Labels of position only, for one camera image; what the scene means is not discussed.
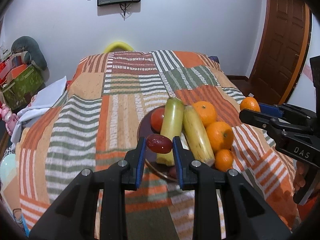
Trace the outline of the person right hand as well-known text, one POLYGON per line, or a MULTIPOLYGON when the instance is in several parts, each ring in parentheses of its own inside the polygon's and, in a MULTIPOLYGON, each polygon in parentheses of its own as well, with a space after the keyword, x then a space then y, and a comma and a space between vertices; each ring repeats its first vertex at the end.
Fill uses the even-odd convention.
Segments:
POLYGON ((307 164, 300 161, 296 162, 296 173, 293 181, 293 187, 295 191, 298 191, 300 188, 303 188, 305 186, 306 181, 304 177, 308 169, 309 166, 307 164))

